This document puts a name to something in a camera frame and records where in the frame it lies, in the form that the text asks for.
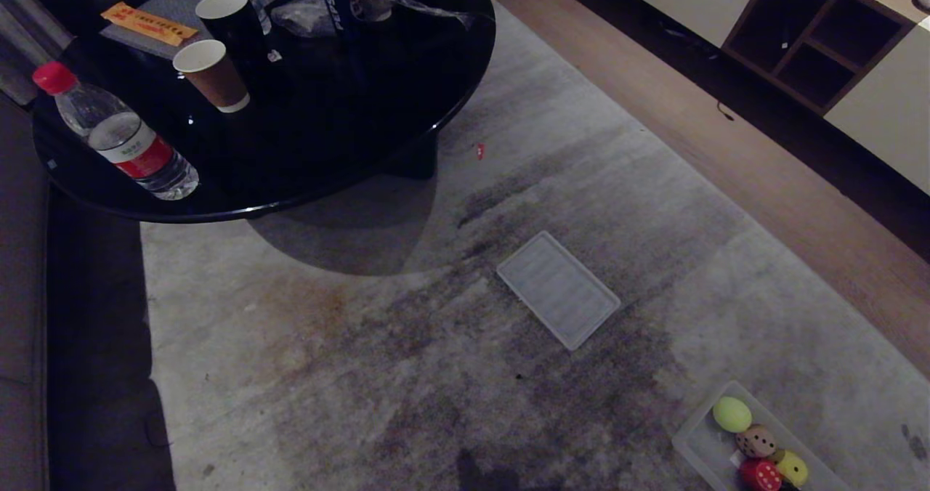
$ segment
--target wooden shelf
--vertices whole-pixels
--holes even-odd
[[[751,0],[724,51],[824,115],[894,48],[909,20],[874,0]]]

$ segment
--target gray sofa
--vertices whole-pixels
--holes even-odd
[[[0,94],[0,488],[49,488],[46,177],[30,117]]]

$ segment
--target dice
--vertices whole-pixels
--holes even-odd
[[[737,434],[737,447],[749,458],[765,458],[776,451],[775,438],[765,426],[755,424]]]
[[[781,475],[772,462],[764,458],[750,458],[740,466],[740,478],[743,484],[753,491],[778,491],[781,489]]]
[[[775,462],[778,472],[785,477],[785,480],[794,484],[795,487],[803,487],[807,483],[807,464],[798,457],[794,451],[787,449],[778,449],[768,458]]]

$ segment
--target wooden floor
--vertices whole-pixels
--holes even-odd
[[[856,306],[930,378],[930,264],[800,160],[575,0],[498,0]]]

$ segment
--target red bottle cap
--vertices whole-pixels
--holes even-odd
[[[33,82],[47,93],[57,96],[77,84],[77,78],[65,65],[52,61],[33,72]]]

